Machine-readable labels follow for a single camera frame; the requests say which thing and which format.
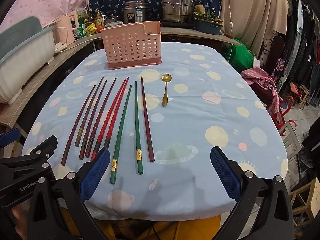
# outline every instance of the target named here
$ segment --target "gold band on chopstick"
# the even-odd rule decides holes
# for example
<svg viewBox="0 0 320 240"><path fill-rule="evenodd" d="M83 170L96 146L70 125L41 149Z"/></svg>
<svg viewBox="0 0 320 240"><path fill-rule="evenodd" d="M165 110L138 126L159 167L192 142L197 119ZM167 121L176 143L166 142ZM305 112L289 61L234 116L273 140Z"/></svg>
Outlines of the gold band on chopstick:
<svg viewBox="0 0 320 240"><path fill-rule="evenodd" d="M112 160L111 171L116 171L117 169L117 160Z"/></svg>
<svg viewBox="0 0 320 240"><path fill-rule="evenodd" d="M138 150L137 150L137 161L142 161L142 158L141 158L141 149L138 149Z"/></svg>

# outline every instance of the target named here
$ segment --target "green bag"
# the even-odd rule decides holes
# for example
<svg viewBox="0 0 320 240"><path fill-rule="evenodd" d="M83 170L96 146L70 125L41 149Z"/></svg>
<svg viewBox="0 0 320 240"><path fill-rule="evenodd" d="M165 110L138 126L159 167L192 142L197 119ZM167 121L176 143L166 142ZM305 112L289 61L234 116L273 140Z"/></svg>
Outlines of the green bag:
<svg viewBox="0 0 320 240"><path fill-rule="evenodd" d="M224 54L224 58L229 61L236 71L242 72L253 67L253 54L247 50L246 46L241 41L235 40L241 43L242 46L231 44Z"/></svg>

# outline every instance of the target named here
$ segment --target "pink basket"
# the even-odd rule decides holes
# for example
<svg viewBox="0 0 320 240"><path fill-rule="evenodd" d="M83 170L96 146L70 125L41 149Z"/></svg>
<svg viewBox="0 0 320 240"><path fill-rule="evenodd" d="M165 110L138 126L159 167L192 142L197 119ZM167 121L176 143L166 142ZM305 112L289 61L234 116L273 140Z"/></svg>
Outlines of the pink basket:
<svg viewBox="0 0 320 240"><path fill-rule="evenodd" d="M160 21L114 26L101 33L109 69L161 64Z"/></svg>

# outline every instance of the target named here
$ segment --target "green chopstick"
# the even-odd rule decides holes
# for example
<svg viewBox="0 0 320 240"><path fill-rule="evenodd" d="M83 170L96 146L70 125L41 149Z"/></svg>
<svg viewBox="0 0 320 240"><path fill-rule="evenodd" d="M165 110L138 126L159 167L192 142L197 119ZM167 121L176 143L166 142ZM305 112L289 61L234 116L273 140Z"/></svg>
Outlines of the green chopstick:
<svg viewBox="0 0 320 240"><path fill-rule="evenodd" d="M134 83L134 120L135 120L135 128L136 128L136 153L137 153L138 173L143 174L140 131L139 131L139 116L138 116L137 82Z"/></svg>
<svg viewBox="0 0 320 240"><path fill-rule="evenodd" d="M124 118L125 118L125 113L127 111L127 106L128 106L128 102L129 102L129 96L130 96L131 88L132 88L132 85L130 85L129 92L128 92L128 95L127 95L127 99L125 100L124 108L123 108L123 111L122 111L120 124L119 124L119 130L118 130L117 140L116 140L116 144L115 144L115 151L113 153L112 166L111 166L111 174L110 174L110 183L111 184L115 184L116 183L117 162L118 162L118 158L119 158L121 136L122 136Z"/></svg>

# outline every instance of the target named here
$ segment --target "blue tablecloth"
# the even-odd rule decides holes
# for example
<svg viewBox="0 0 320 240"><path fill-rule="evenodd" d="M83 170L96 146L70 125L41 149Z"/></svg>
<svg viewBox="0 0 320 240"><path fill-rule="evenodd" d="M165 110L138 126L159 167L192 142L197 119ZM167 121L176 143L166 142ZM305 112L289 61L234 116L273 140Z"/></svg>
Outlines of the blue tablecloth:
<svg viewBox="0 0 320 240"><path fill-rule="evenodd" d="M56 177L78 171L89 159L78 158L75 137L66 166L60 162L72 126L92 86L102 76L108 80L97 116L111 83L117 78L98 127L99 134L122 81L130 77L128 89L143 76L156 161L148 161L138 83L144 173L139 175L136 168L132 91L116 184L109 182L109 167L93 197L86 201L93 217L177 221L213 217L231 210L235 200L228 197L210 162L210 150L216 145L229 159L259 177L271 179L277 174L285 177L287 173L286 150L271 117L218 52L206 46L175 42L162 43L161 50L161 65L118 70L108 70L104 50L88 56L52 94L25 142L23 154L28 154L41 141L55 135L58 148L49 163ZM165 73L172 75L172 81L168 83L169 103L163 108L165 84L159 78ZM124 101L110 143L111 158Z"/></svg>

